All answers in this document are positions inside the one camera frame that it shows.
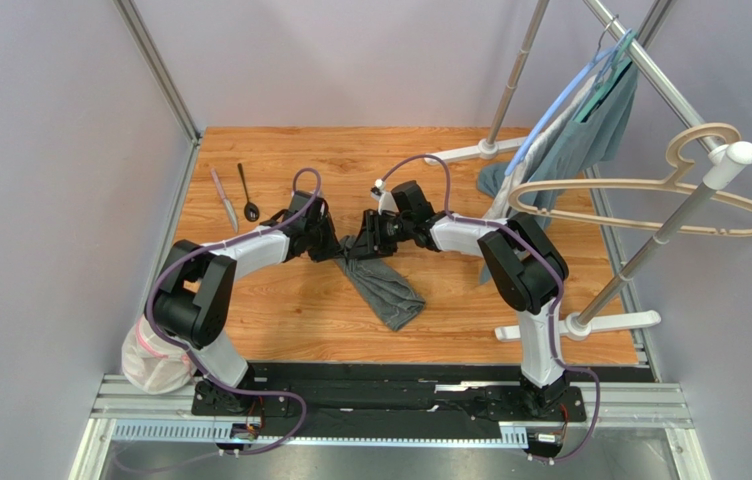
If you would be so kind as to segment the black spoon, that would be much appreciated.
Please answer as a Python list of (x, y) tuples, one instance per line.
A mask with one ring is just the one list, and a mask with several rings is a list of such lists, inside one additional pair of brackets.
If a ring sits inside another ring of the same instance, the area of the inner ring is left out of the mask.
[(239, 178), (241, 180), (241, 184), (242, 184), (243, 192), (244, 192), (244, 198), (245, 198), (245, 204), (243, 208), (244, 216), (246, 220), (249, 222), (257, 222), (260, 218), (260, 209), (251, 199), (251, 196), (249, 194), (247, 180), (245, 177), (244, 168), (241, 163), (237, 164), (237, 171), (238, 171)]

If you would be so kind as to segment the grey stitched cloth napkin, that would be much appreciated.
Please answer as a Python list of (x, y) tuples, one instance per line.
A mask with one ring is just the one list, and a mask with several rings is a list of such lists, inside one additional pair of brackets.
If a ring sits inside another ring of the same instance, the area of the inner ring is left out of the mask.
[(391, 331), (400, 331), (424, 311), (426, 300), (381, 259), (353, 259), (354, 241), (349, 235), (339, 240), (336, 264), (376, 317)]

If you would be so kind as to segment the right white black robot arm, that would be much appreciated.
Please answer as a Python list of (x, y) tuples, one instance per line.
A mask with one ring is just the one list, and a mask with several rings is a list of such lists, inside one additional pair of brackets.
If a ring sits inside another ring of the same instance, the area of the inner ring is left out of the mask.
[(406, 241), (435, 252), (483, 258), (500, 297), (518, 314), (525, 403), (542, 410), (559, 401), (568, 383), (551, 316), (569, 271), (537, 222), (525, 213), (483, 220), (437, 212), (414, 181), (387, 191), (378, 180), (371, 193), (378, 207), (364, 212), (348, 258), (389, 257)]

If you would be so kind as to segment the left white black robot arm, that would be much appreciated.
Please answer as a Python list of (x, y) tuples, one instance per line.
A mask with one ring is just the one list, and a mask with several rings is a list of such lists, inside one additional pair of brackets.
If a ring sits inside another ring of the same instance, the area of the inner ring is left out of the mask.
[(339, 249), (327, 201), (297, 190), (286, 209), (249, 233), (173, 245), (146, 300), (145, 318), (206, 379), (244, 395), (249, 364), (225, 333), (235, 282), (303, 254), (315, 262), (331, 260)]

